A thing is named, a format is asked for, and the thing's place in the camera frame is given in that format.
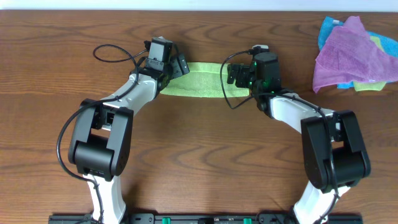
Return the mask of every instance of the blue cloth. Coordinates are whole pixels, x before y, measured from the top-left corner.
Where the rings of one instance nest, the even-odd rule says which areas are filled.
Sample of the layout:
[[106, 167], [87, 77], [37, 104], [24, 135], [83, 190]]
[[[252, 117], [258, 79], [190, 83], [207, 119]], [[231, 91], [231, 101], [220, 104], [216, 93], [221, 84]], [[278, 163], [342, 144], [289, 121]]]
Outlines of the blue cloth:
[[[344, 24], [344, 22], [337, 21], [332, 17], [326, 16], [325, 20], [322, 23], [322, 26], [321, 26], [321, 29], [319, 32], [319, 36], [318, 36], [319, 50], [322, 50], [327, 38], [331, 34], [331, 31], [333, 30], [333, 28], [335, 26], [342, 26], [343, 24]], [[391, 38], [384, 37], [383, 35], [373, 33], [370, 31], [368, 31], [368, 34], [370, 36], [376, 36], [376, 37], [380, 38], [381, 45], [383, 46], [385, 53], [387, 53], [391, 56], [394, 56], [394, 57], [398, 57], [398, 42], [396, 42], [395, 40], [393, 40]], [[342, 89], [347, 89], [347, 88], [351, 88], [351, 87], [354, 87], [353, 82], [340, 83], [337, 85], [337, 88], [342, 88]]]

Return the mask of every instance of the wooden table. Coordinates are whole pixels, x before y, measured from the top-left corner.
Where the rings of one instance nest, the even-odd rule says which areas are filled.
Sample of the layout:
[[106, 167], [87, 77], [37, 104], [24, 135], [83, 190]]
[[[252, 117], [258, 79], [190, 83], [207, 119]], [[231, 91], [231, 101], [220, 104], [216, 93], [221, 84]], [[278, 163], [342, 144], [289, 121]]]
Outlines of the wooden table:
[[[360, 212], [365, 223], [398, 222], [398, 85], [381, 92], [312, 91], [321, 23], [350, 15], [360, 15], [367, 30], [398, 39], [398, 14], [0, 11], [0, 223], [45, 223], [52, 213], [92, 210], [87, 184], [59, 166], [55, 141], [83, 99], [112, 94], [133, 69], [130, 62], [95, 60], [92, 50], [110, 43], [135, 53], [160, 35], [177, 42], [191, 62], [221, 63], [267, 44], [279, 55], [284, 86], [316, 105], [355, 111], [372, 173], [334, 211]], [[113, 49], [101, 55], [124, 57]], [[66, 161], [71, 133], [62, 142]], [[221, 98], [165, 95], [134, 118], [121, 178], [131, 212], [159, 213], [288, 210], [308, 181], [300, 135], [254, 101], [230, 110]]]

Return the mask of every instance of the wood grain surface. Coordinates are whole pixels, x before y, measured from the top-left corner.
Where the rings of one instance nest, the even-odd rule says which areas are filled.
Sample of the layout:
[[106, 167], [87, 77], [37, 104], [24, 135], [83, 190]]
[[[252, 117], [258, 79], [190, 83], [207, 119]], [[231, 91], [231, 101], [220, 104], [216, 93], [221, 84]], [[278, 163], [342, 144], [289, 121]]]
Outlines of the wood grain surface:
[[[381, 92], [312, 91], [322, 21], [350, 15], [361, 16], [367, 30], [398, 39], [398, 14], [0, 11], [0, 223], [46, 223], [53, 213], [92, 210], [87, 184], [59, 166], [55, 141], [83, 99], [112, 94], [133, 69], [131, 62], [95, 60], [92, 50], [109, 43], [135, 53], [160, 35], [177, 42], [190, 62], [221, 63], [267, 44], [279, 55], [284, 86], [319, 106], [353, 110], [373, 169], [334, 211], [361, 213], [365, 223], [397, 223], [398, 84]], [[113, 49], [99, 54], [124, 57]], [[62, 142], [66, 161], [71, 133]], [[300, 135], [254, 101], [230, 110], [221, 98], [165, 95], [134, 118], [121, 179], [131, 212], [159, 213], [288, 210], [308, 181]]]

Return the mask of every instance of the light green cloth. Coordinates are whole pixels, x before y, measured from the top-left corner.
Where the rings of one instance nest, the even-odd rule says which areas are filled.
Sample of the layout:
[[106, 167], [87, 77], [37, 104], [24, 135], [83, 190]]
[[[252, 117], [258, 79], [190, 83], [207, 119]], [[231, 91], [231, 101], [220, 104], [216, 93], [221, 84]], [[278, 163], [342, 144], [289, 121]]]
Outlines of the light green cloth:
[[[381, 45], [380, 38], [371, 36], [371, 41], [373, 41], [376, 46], [384, 52], [383, 46]], [[376, 90], [381, 91], [387, 82], [376, 82], [376, 83], [359, 83], [354, 81], [355, 91], [364, 91], [364, 90]]]
[[[248, 96], [249, 89], [237, 88], [235, 84], [227, 84], [227, 66], [223, 67], [223, 83], [227, 97]], [[167, 87], [160, 93], [173, 96], [191, 97], [224, 97], [220, 83], [219, 63], [190, 62], [190, 72], [182, 77], [170, 81]]]

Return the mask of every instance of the pile of cloths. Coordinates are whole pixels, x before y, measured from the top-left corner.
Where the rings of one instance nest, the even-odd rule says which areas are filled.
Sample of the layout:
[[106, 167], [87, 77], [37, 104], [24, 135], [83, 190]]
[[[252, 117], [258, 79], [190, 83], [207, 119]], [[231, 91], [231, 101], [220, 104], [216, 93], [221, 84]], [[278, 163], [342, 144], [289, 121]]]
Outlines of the pile of cloths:
[[398, 81], [398, 42], [367, 32], [359, 17], [346, 22], [326, 17], [318, 38], [312, 88], [338, 85], [356, 91], [382, 90]]

